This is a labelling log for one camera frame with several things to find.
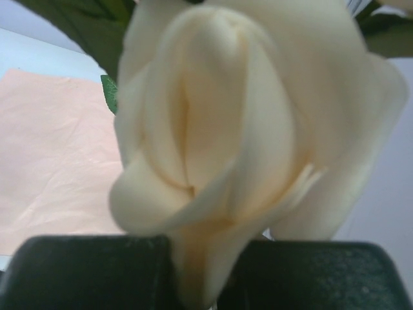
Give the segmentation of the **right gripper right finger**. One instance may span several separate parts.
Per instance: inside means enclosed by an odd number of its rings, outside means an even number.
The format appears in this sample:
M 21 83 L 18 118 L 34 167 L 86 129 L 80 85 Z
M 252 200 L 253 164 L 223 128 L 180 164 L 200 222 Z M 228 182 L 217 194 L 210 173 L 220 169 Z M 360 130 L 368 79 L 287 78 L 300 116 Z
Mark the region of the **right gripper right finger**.
M 251 242 L 220 309 L 409 309 L 394 262 L 363 242 Z

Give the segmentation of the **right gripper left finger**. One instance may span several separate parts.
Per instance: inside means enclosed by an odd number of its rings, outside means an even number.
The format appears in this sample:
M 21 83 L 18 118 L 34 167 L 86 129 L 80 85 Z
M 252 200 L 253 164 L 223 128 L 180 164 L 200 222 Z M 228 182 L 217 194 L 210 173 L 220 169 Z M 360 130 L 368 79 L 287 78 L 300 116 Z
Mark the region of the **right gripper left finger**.
M 38 236 L 1 275 L 1 309 L 180 309 L 166 238 Z

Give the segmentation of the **pink wrapping paper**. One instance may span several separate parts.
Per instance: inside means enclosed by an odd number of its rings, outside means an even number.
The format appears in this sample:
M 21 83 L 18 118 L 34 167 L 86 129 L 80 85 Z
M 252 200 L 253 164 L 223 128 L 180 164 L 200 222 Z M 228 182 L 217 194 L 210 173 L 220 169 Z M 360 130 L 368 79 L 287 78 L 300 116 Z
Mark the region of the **pink wrapping paper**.
M 44 234 L 117 234 L 121 171 L 101 84 L 8 70 L 1 78 L 1 254 Z

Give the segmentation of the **artificial rose bouquet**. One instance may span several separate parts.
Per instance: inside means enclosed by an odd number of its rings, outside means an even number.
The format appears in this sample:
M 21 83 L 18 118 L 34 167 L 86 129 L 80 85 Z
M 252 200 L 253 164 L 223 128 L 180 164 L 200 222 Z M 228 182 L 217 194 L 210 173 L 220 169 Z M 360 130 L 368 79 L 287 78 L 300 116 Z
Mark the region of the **artificial rose bouquet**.
M 244 248 L 326 240 L 361 196 L 408 100 L 344 1 L 25 1 L 58 26 L 125 25 L 112 218 L 166 236 L 180 301 L 208 309 Z

